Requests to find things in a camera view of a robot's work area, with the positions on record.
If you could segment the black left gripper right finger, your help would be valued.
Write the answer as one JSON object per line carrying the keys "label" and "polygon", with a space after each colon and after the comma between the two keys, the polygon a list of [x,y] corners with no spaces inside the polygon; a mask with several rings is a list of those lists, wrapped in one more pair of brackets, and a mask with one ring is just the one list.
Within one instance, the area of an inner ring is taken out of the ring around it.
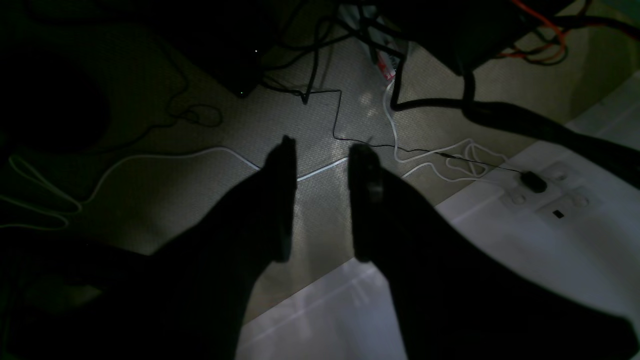
{"label": "black left gripper right finger", "polygon": [[409,360],[630,360],[627,319],[569,300],[472,244],[364,143],[349,148],[355,258],[384,275]]}

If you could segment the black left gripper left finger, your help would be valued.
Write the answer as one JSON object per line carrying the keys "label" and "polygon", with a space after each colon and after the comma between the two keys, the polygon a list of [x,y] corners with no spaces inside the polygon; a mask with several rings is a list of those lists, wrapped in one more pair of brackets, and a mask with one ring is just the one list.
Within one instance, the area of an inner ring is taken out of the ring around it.
{"label": "black left gripper left finger", "polygon": [[250,296],[290,259],[297,143],[289,136],[256,173],[152,255],[80,240],[30,244],[46,275],[102,294],[61,314],[21,318],[1,338],[19,360],[233,360]]}

